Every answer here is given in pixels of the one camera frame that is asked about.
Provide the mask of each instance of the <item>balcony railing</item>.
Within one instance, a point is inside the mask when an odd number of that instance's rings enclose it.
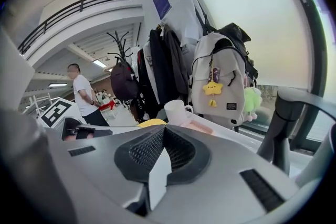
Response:
[[[51,15],[48,19],[46,19],[43,23],[41,23],[38,27],[36,27],[26,38],[20,46],[18,50],[23,55],[26,51],[31,47],[31,45],[38,39],[40,36],[44,35],[47,30],[52,28],[54,25],[62,21],[63,19],[71,16],[72,14],[82,12],[84,9],[99,5],[105,2],[110,2],[115,0],[79,0],[71,5],[61,9],[57,13]]]

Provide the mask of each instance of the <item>man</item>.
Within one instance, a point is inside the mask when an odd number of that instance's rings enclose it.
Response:
[[[99,103],[89,81],[80,74],[78,64],[72,63],[68,66],[68,76],[74,80],[75,102],[86,122],[91,125],[109,126],[98,109]]]

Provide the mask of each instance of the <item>blue poster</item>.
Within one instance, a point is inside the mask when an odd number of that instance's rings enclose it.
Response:
[[[166,15],[168,10],[171,8],[168,0],[153,0],[156,10],[158,11],[160,20]]]

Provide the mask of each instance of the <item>black backpack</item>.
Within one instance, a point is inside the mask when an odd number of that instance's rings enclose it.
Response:
[[[251,79],[258,78],[258,70],[254,68],[254,62],[248,57],[249,52],[246,50],[245,42],[251,41],[251,38],[242,30],[238,25],[230,23],[223,28],[216,30],[215,32],[220,33],[228,37],[233,45],[243,54],[246,59],[246,72]]]
[[[127,62],[118,62],[111,72],[111,86],[115,97],[128,101],[140,95],[139,83]]]
[[[247,41],[251,41],[251,38],[248,36],[248,34],[246,34],[246,32],[242,30],[235,23],[230,23],[224,26],[223,28],[217,30],[216,28],[212,27],[208,23],[206,15],[204,16],[205,17],[205,23],[204,23],[197,9],[195,9],[195,11],[196,11],[196,16],[198,18],[198,21],[203,29],[203,36],[206,36],[208,33],[213,31],[216,33],[220,33],[221,35],[224,35],[227,38],[229,38],[231,42],[233,43],[233,45],[235,46],[235,48],[239,50],[241,54],[244,56],[246,60],[246,73],[252,80],[254,80],[255,85],[257,85],[256,79],[258,78],[258,75],[259,75],[258,70],[254,68],[254,61],[249,58],[248,56],[249,52],[246,50],[246,47],[244,44]]]

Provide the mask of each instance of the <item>white cup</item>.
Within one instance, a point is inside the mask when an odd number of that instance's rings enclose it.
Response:
[[[187,122],[192,117],[192,114],[187,117],[185,113],[185,109],[191,109],[191,113],[194,114],[194,110],[190,105],[184,105],[182,100],[173,100],[168,102],[164,106],[164,110],[166,111],[166,115],[168,118],[168,123],[180,126],[181,124]]]

